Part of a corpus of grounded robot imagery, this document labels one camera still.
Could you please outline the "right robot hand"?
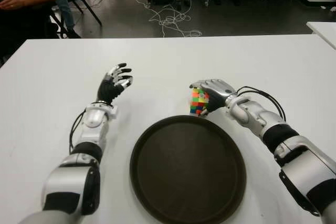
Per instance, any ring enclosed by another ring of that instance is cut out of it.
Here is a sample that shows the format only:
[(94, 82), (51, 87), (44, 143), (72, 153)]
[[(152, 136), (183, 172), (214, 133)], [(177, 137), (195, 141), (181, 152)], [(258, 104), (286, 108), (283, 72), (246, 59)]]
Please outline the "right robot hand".
[(201, 89), (209, 95), (208, 104), (201, 111), (200, 116), (206, 116), (219, 108), (225, 107), (230, 96), (237, 96), (237, 91), (221, 79), (198, 80), (190, 84), (189, 88)]

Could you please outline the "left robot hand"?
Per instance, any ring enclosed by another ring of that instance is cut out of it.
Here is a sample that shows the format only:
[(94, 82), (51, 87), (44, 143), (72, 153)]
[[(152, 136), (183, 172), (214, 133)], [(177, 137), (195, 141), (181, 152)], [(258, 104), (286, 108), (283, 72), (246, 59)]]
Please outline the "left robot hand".
[(103, 77), (97, 92), (97, 102), (111, 104), (132, 82), (133, 77), (127, 75), (132, 71), (126, 63), (112, 67)]

